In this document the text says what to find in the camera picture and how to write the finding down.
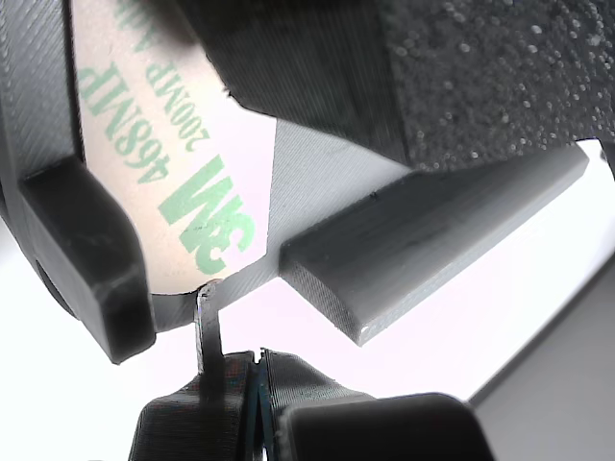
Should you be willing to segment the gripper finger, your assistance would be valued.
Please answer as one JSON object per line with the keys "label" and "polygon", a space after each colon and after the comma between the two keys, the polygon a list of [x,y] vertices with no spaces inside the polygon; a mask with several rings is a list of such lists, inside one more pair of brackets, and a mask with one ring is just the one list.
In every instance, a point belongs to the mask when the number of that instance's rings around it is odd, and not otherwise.
{"label": "gripper finger", "polygon": [[183,1],[245,109],[417,171],[614,139],[610,1]]}

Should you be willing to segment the bladed gripper finger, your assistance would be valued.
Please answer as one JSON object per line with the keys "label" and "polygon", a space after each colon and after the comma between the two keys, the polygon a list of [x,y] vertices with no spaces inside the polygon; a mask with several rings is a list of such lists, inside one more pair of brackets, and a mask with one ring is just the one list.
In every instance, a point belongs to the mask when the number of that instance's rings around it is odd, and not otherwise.
{"label": "bladed gripper finger", "polygon": [[216,281],[196,297],[198,374],[150,401],[137,421],[131,460],[254,460],[257,364],[252,352],[222,353]]}

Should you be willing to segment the padded gripper finger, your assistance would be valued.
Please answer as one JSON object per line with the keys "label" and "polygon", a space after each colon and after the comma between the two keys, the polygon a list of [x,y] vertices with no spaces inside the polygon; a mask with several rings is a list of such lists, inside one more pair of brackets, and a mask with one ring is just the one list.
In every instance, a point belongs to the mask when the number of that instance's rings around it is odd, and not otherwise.
{"label": "padded gripper finger", "polygon": [[271,460],[492,460],[474,410],[440,393],[377,399],[300,357],[264,350],[258,365]]}

